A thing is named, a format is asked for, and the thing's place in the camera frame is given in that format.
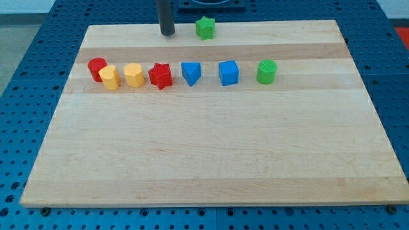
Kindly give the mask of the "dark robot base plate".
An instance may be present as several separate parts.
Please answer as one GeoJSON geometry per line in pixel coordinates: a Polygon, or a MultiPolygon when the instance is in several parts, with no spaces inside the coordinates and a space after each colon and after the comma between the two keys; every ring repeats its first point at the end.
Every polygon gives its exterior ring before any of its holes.
{"type": "Polygon", "coordinates": [[[246,0],[177,0],[179,10],[244,9],[246,0]]]}

